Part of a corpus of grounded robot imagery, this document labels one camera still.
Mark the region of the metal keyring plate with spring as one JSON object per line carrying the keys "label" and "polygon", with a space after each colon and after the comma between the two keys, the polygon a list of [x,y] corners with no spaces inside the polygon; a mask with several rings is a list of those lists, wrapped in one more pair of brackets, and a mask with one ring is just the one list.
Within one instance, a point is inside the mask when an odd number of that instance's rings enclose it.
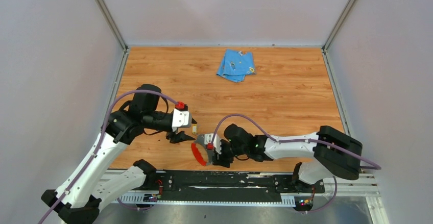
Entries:
{"label": "metal keyring plate with spring", "polygon": [[191,144],[195,160],[202,166],[210,166],[213,158],[213,147],[207,134],[201,134]]}

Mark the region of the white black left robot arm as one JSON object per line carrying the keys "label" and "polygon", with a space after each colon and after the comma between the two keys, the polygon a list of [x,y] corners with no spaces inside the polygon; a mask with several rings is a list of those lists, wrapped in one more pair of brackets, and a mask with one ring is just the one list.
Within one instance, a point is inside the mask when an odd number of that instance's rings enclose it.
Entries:
{"label": "white black left robot arm", "polygon": [[131,100],[118,110],[110,106],[95,143],[74,172],[56,189],[46,190],[41,199],[50,212],[65,223],[93,223],[114,200],[135,188],[162,189],[156,168],[138,160],[126,171],[100,183],[111,163],[147,129],[166,133],[170,143],[191,140],[184,129],[195,124],[187,104],[163,94],[155,85],[143,84],[131,91]]}

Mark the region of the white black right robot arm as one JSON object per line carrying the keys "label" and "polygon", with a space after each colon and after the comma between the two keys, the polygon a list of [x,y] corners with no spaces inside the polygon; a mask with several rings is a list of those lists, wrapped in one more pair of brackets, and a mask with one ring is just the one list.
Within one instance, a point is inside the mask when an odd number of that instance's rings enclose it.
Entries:
{"label": "white black right robot arm", "polygon": [[321,126],[318,132],[307,135],[281,137],[252,135],[231,124],[224,137],[204,136],[204,147],[211,151],[213,165],[228,168],[235,157],[242,155],[256,162],[310,158],[310,162],[297,163],[293,170],[292,187],[298,192],[305,192],[324,178],[359,178],[362,143],[331,126]]}

